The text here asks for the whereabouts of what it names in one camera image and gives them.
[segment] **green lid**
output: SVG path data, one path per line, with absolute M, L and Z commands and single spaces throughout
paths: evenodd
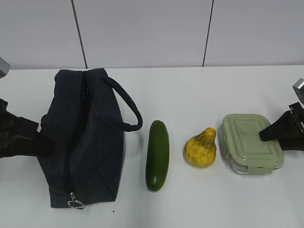
M 259 132 L 270 122 L 257 114 L 230 114 L 225 116 L 222 131 L 227 157 L 233 162 L 248 167 L 248 173 L 266 174 L 280 168 L 284 154 L 278 140 L 263 142 Z

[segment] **bag strap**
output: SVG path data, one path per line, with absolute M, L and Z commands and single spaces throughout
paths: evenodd
M 138 124 L 136 125 L 130 125 L 128 123 L 122 122 L 116 118 L 113 118 L 112 116 L 109 116 L 107 113 L 95 111 L 95 119 L 98 119 L 100 121 L 103 121 L 113 127 L 119 128 L 124 132 L 133 132 L 141 129 L 143 124 L 143 118 L 140 112 L 138 111 L 136 104 L 132 100 L 132 98 L 127 94 L 127 92 L 118 84 L 114 79 L 101 75 L 100 77 L 105 83 L 107 83 L 110 87 L 112 87 L 119 96 L 127 103 L 127 105 L 131 108 L 131 110 L 136 115 L 136 118 L 138 120 Z

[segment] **cucumber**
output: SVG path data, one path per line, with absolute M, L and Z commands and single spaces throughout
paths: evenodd
M 155 120 L 150 127 L 146 163 L 146 184 L 150 191 L 158 191 L 166 181 L 169 150 L 166 125 L 160 120 Z

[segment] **lunch bag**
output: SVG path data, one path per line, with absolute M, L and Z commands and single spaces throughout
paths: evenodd
M 47 158 L 38 157 L 51 207 L 82 209 L 87 204 L 115 201 L 124 132 L 142 127 L 141 114 L 103 68 L 60 70 L 55 83 L 53 101 L 41 119 L 41 133 L 55 143 L 55 149 Z M 135 113 L 137 125 L 122 121 L 113 89 Z

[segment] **yellow squash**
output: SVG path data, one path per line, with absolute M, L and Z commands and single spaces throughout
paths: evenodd
M 208 127 L 201 134 L 189 139 L 185 145 L 184 157 L 192 165 L 198 167 L 208 167 L 215 161 L 217 147 L 215 136 L 217 132 L 214 128 Z

